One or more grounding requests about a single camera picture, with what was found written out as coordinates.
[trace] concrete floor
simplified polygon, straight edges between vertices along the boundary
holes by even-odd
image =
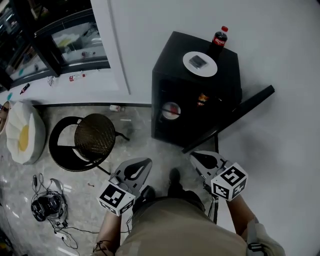
[[[126,141],[122,137],[116,138],[111,154],[102,164],[104,168],[113,172],[125,160],[137,157],[151,158],[153,166],[145,186],[153,186],[158,196],[164,196],[168,189],[169,171],[173,167],[178,167],[181,170],[181,183],[184,188],[196,192],[208,210],[211,197],[203,190],[202,180],[193,170],[188,155],[182,154],[181,148],[178,146],[151,138],[150,108],[127,107],[124,112],[111,112],[106,106],[48,107],[41,111],[41,116],[46,125],[47,134],[50,134],[55,124],[62,118],[68,116],[85,117],[92,113],[106,115],[113,122],[116,131],[124,133],[130,138],[130,141]],[[72,143],[72,132],[72,128],[66,128],[61,136],[68,143]],[[213,148],[212,141],[201,146],[201,149],[213,150]],[[96,195],[102,182],[107,180],[109,176],[97,168],[76,173],[58,167],[50,156],[48,143],[35,164],[20,165],[12,160],[7,150],[6,135],[0,137],[0,157],[0,202],[3,205],[3,208],[0,207],[0,226],[16,246],[19,255],[65,255],[58,250],[59,247],[77,254],[55,236],[48,221],[37,222],[33,217],[30,209],[30,200],[34,195],[32,190],[33,175],[42,173],[45,184],[49,182],[50,178],[55,178],[63,184],[71,186],[71,192],[65,193],[68,203],[67,222],[71,227],[92,232],[99,231],[106,213],[106,210],[98,204]],[[226,205],[222,200],[221,202],[219,211],[225,212]],[[131,210],[124,213],[122,231],[127,231],[126,221],[131,214]],[[225,220],[226,215],[223,214],[219,218]],[[225,228],[233,230],[230,218],[223,222]],[[79,254],[89,255],[97,235],[73,229],[69,229],[68,232],[77,241]]]

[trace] black baseboard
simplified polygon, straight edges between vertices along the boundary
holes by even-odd
[[[91,106],[110,106],[117,105],[121,107],[144,107],[151,108],[151,104],[144,103],[106,103],[106,102],[88,102],[88,103],[62,103],[62,104],[36,104],[33,105],[37,109],[48,107],[91,107]]]

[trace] khaki t-shirt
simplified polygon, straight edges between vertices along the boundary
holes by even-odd
[[[257,237],[263,237],[268,255],[285,255],[282,247],[269,238],[262,227],[257,230]],[[132,231],[115,255],[245,256],[246,250],[247,244],[239,235],[214,224],[189,202],[168,198],[134,215]],[[113,255],[108,250],[93,255],[104,256],[104,253]]]

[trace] dark bottle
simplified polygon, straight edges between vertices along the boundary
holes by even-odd
[[[221,30],[214,34],[212,39],[212,43],[209,49],[209,56],[216,60],[219,57],[222,49],[224,48],[227,37],[228,28],[226,26],[222,26]]]

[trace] shoe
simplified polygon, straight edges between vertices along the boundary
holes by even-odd
[[[156,199],[156,191],[152,186],[146,186],[141,192],[141,197],[147,201]]]
[[[170,184],[180,183],[180,172],[177,168],[173,168],[169,174]]]

